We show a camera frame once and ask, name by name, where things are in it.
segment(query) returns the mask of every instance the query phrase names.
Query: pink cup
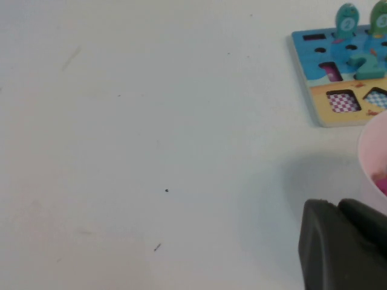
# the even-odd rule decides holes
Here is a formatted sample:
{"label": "pink cup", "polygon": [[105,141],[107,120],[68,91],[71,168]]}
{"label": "pink cup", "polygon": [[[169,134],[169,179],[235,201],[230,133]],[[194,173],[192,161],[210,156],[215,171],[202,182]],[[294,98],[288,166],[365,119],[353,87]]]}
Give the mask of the pink cup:
{"label": "pink cup", "polygon": [[380,171],[387,173],[387,111],[372,118],[364,127],[357,145],[357,156],[363,171],[361,180],[363,201],[387,214],[387,196],[371,179]]}

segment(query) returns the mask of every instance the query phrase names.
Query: pink checkered pattern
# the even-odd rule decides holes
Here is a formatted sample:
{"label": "pink checkered pattern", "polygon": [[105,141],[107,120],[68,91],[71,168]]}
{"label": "pink checkered pattern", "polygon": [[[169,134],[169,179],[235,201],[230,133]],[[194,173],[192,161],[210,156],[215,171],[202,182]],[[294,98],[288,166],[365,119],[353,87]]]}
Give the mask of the pink checkered pattern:
{"label": "pink checkered pattern", "polygon": [[336,113],[356,112],[360,110],[360,106],[352,95],[337,94],[329,95],[329,104],[331,104],[332,111]]}

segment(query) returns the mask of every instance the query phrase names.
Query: dark speck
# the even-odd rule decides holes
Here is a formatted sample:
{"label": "dark speck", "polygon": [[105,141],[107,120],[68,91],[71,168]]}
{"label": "dark speck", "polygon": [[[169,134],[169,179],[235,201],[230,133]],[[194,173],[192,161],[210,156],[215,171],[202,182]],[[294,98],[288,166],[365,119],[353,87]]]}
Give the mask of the dark speck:
{"label": "dark speck", "polygon": [[153,250],[153,252],[156,252],[160,246],[161,246],[161,243],[159,243],[159,244],[157,245],[157,247]]}

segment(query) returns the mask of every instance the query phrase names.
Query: teal number piece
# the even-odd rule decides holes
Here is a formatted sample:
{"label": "teal number piece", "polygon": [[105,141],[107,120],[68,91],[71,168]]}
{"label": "teal number piece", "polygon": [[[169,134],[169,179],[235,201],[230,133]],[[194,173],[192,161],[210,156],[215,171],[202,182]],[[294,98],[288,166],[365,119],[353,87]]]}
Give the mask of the teal number piece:
{"label": "teal number piece", "polygon": [[348,64],[359,67],[355,75],[357,80],[381,79],[385,76],[385,69],[379,67],[376,56],[372,54],[351,56]]}
{"label": "teal number piece", "polygon": [[353,38],[359,22],[359,11],[350,3],[346,3],[340,7],[336,14],[336,39],[350,39]]}

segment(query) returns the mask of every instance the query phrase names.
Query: black object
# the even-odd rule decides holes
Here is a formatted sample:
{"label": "black object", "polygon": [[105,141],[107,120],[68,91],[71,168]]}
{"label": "black object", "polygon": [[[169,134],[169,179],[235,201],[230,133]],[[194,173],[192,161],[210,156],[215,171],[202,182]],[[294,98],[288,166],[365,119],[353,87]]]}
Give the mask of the black object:
{"label": "black object", "polygon": [[298,250],[306,290],[387,290],[387,216],[359,201],[308,200]]}

